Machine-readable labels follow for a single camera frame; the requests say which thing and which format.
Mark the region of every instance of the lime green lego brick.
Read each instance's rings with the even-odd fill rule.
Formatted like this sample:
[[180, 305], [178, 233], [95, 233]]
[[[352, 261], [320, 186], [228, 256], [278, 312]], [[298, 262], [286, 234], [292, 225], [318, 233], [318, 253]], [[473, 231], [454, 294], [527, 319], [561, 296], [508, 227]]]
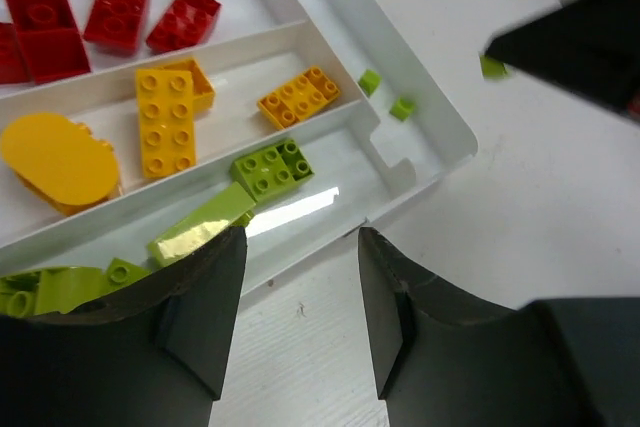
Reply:
[[85, 302], [97, 299], [102, 295], [103, 274], [97, 267], [41, 270], [34, 314], [66, 314]]
[[403, 99], [402, 97], [396, 100], [396, 102], [391, 107], [389, 113], [393, 115], [395, 118], [404, 122], [409, 118], [411, 114], [413, 114], [413, 110], [415, 109], [415, 104], [410, 100]]
[[101, 295], [101, 269], [50, 267], [0, 278], [0, 312], [12, 317], [61, 312]]
[[480, 56], [480, 69], [485, 79], [498, 80], [509, 76], [509, 71], [502, 62], [486, 55]]
[[367, 69], [364, 71], [364, 74], [362, 74], [362, 77], [360, 77], [360, 80], [358, 80], [358, 85], [364, 93], [367, 94], [367, 97], [371, 97], [380, 85], [381, 80], [376, 72]]
[[147, 269], [116, 257], [111, 261], [104, 274], [102, 295], [128, 287], [134, 282], [144, 279], [150, 273]]
[[236, 159], [231, 177], [263, 205], [300, 187], [313, 171], [295, 141], [288, 139]]
[[171, 265], [209, 242], [255, 205], [244, 188], [234, 182], [150, 242], [147, 250], [160, 266]]
[[240, 216], [240, 218], [231, 225], [236, 227], [244, 227], [246, 229], [249, 226], [251, 219], [253, 219], [254, 217], [255, 214], [253, 213], [253, 211], [249, 210], [248, 212], [242, 214], [242, 216]]

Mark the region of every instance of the lego brick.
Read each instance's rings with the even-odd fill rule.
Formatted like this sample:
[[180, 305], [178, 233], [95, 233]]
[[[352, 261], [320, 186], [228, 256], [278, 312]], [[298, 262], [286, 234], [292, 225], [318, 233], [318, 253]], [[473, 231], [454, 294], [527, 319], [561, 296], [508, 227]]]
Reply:
[[102, 295], [104, 272], [96, 267], [43, 269], [40, 273], [34, 314], [66, 314]]
[[49, 267], [0, 278], [0, 312], [24, 318], [66, 314], [101, 295], [103, 272], [95, 267]]
[[253, 220], [254, 217], [255, 217], [255, 214], [253, 213], [253, 211], [249, 210], [244, 214], [242, 214], [240, 218], [238, 218], [238, 220], [236, 220], [231, 225], [234, 225], [236, 227], [244, 227], [246, 229], [247, 227], [249, 227], [249, 223]]
[[216, 0], [173, 0], [147, 37], [147, 45], [162, 53], [206, 42], [220, 8]]
[[399, 98], [395, 101], [389, 113], [396, 119], [404, 122], [409, 118], [411, 114], [413, 114], [414, 109], [415, 104], [413, 102], [407, 99]]
[[136, 72], [140, 151], [147, 178], [167, 177], [196, 163], [190, 72]]
[[18, 34], [31, 31], [78, 30], [69, 0], [6, 0]]
[[380, 76], [373, 70], [367, 69], [358, 80], [358, 85], [367, 94], [367, 97], [371, 97], [380, 85]]
[[161, 65], [159, 68], [164, 70], [184, 70], [191, 72], [191, 76], [193, 77], [194, 113], [199, 114], [213, 106], [213, 99], [215, 98], [216, 92], [195, 59], [189, 58], [179, 62], [172, 62], [170, 64]]
[[340, 95], [336, 84], [313, 66], [258, 101], [258, 108], [282, 130], [320, 112]]
[[256, 205], [237, 182], [232, 183], [207, 203], [162, 233], [147, 245], [161, 267], [177, 262], [200, 248]]
[[313, 177], [293, 140], [285, 140], [235, 160], [231, 177], [262, 205], [297, 189]]
[[36, 83], [91, 72], [68, 0], [6, 0], [18, 45]]
[[499, 80], [509, 76], [509, 72], [502, 62], [486, 55], [480, 56], [480, 69], [485, 79]]
[[41, 112], [13, 121], [2, 132], [0, 152], [27, 188], [66, 215], [119, 193], [111, 145], [60, 114]]
[[116, 257], [111, 261], [104, 274], [101, 295], [128, 287], [134, 282], [144, 279], [150, 273], [147, 269]]
[[29, 82], [13, 25], [0, 22], [0, 84]]
[[140, 46], [149, 0], [94, 0], [84, 40], [133, 55]]
[[76, 30], [18, 34], [18, 44], [37, 84], [91, 72], [82, 37]]

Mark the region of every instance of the lime green sloped brick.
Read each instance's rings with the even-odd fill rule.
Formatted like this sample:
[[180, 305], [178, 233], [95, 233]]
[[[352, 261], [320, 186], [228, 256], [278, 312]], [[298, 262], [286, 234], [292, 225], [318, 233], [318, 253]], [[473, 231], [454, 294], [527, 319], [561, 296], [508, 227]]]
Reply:
[[240, 219], [256, 203], [234, 182], [147, 245], [162, 267], [186, 257]]

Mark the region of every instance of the white desk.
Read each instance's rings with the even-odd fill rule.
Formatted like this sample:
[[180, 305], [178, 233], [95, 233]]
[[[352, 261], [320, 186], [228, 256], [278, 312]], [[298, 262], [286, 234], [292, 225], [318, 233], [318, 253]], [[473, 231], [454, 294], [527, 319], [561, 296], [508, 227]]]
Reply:
[[[556, 0], [378, 0], [469, 122], [478, 157], [379, 227], [481, 297], [640, 292], [640, 129], [524, 75], [486, 83], [489, 36]], [[212, 425], [384, 426], [356, 235], [245, 299]]]

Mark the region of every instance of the red lego brick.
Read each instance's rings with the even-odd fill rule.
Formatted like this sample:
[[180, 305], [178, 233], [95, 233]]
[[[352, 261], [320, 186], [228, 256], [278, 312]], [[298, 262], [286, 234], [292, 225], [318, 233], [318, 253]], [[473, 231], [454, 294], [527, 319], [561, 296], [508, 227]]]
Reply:
[[91, 72], [80, 32], [58, 29], [18, 35], [33, 80], [42, 84]]
[[68, 0], [6, 0], [16, 32], [77, 30]]
[[162, 53], [206, 42], [220, 7], [216, 0], [174, 0], [147, 37], [147, 45]]
[[6, 0], [18, 46], [36, 83], [91, 72], [68, 0]]
[[84, 30], [84, 40], [133, 55], [140, 46], [149, 0], [95, 0]]
[[0, 84], [29, 82], [11, 24], [0, 23]]

